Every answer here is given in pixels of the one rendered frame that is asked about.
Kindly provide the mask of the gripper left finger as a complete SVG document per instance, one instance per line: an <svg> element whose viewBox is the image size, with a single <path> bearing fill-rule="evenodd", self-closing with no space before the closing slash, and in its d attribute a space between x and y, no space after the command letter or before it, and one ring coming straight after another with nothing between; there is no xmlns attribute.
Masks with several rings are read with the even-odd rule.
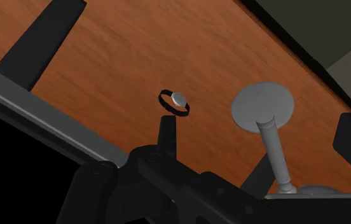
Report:
<svg viewBox="0 0 351 224"><path fill-rule="evenodd" d="M56 224L126 224L147 218L150 224L198 224L195 214L165 195L139 172L138 162L160 155L176 157L176 118L160 120L156 145L138 147L126 164L87 162L74 174Z"/></svg>

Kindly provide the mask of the black band silver wristwatch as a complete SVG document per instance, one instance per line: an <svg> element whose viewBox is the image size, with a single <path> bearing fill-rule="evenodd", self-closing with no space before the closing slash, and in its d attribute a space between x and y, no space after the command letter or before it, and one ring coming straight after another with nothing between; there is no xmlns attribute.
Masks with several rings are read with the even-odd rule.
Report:
<svg viewBox="0 0 351 224"><path fill-rule="evenodd" d="M172 107L169 103L167 103L162 95L169 96L173 103L178 106L184 108L186 111L179 111L176 108ZM172 113L175 116L188 116L190 111L190 106L186 101L186 98L180 92L173 92L167 89L163 89L158 95L158 101L162 105L164 109L168 112Z"/></svg>

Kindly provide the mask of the wooden desk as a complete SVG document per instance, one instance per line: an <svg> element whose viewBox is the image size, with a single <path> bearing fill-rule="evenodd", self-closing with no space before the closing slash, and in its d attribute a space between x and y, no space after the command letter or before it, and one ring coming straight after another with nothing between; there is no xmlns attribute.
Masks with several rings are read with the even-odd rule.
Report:
<svg viewBox="0 0 351 224"><path fill-rule="evenodd" d="M177 157L197 172L241 185L265 154L258 134L236 126L231 103L246 85L290 90L294 114L280 129L292 183L351 193L351 165L333 149L349 107L234 0L86 0L86 8L28 93L28 109L0 99L41 127L96 155L153 144L163 89L191 110L177 119Z"/></svg>

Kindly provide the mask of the grey desk lamp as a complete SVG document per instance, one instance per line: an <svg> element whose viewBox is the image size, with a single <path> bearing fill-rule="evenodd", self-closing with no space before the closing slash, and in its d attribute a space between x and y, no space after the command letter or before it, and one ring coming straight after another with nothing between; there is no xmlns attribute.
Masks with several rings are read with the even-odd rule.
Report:
<svg viewBox="0 0 351 224"><path fill-rule="evenodd" d="M294 99L282 85L264 81L250 84L236 95L231 104L233 121L243 130L259 133L279 184L277 192L265 199L351 199L351 193L323 185L305 185L296 188L291 183L278 128L292 117Z"/></svg>

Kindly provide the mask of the grey framed black panel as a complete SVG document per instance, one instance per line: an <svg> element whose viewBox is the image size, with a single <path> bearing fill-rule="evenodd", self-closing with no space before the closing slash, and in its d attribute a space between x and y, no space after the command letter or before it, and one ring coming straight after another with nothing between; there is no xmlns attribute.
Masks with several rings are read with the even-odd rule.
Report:
<svg viewBox="0 0 351 224"><path fill-rule="evenodd" d="M110 194L127 154L0 74L0 118L81 163L56 224L125 224Z"/></svg>

